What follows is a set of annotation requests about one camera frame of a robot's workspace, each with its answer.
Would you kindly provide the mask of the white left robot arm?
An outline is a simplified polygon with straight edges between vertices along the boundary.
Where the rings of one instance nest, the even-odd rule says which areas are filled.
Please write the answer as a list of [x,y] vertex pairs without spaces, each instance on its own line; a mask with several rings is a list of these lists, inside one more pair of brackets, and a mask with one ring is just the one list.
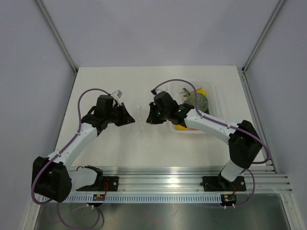
[[70,172],[72,164],[81,152],[104,131],[109,124],[117,127],[135,123],[124,103],[120,102],[121,91],[100,95],[96,105],[84,116],[79,115],[78,128],[72,138],[47,157],[37,157],[32,168],[32,200],[39,205],[36,194],[49,201],[63,202],[71,191],[105,191],[108,184],[103,171],[94,166],[83,166]]

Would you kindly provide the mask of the clear zip top bag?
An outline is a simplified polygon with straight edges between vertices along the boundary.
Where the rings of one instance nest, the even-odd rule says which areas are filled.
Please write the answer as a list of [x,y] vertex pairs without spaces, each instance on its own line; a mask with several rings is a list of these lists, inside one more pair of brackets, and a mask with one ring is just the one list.
[[136,122],[138,123],[138,126],[140,128],[140,131],[142,134],[149,134],[151,132],[151,125],[146,123],[146,120],[149,115],[148,109],[146,109],[142,105],[136,106]]

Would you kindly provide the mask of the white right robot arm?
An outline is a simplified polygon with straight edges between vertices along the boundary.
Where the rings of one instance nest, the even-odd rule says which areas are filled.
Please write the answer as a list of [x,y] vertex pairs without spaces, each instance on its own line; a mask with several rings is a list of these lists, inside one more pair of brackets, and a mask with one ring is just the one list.
[[178,104],[169,93],[152,90],[153,102],[146,122],[151,125],[166,121],[189,129],[210,134],[229,147],[230,159],[219,174],[203,182],[205,191],[240,190],[237,177],[247,170],[260,152],[262,145],[254,126],[246,120],[241,123],[226,123],[200,112],[187,103]]

